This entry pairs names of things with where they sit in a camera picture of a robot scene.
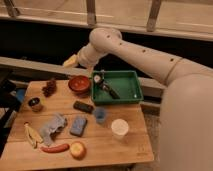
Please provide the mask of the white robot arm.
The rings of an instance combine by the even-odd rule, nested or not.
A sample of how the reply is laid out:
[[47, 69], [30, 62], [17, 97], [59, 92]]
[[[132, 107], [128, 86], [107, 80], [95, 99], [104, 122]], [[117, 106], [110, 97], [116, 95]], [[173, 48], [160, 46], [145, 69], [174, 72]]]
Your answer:
[[112, 54], [161, 85], [159, 171], [213, 171], [213, 68], [125, 41], [114, 28], [94, 28], [88, 43], [63, 62], [92, 68]]

